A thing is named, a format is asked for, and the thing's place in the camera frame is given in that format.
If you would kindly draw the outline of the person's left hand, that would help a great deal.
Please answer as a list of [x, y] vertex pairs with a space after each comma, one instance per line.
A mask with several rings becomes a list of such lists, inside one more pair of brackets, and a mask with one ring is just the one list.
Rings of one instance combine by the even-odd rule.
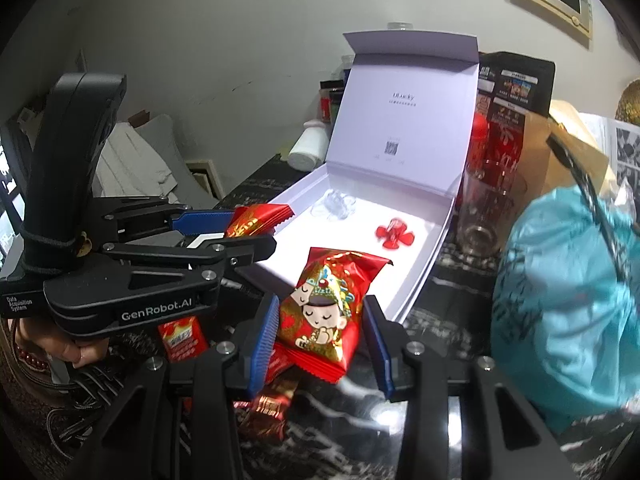
[[79, 368], [106, 357], [110, 340], [73, 340], [60, 328], [36, 318], [9, 320], [17, 347], [44, 362], [48, 356]]

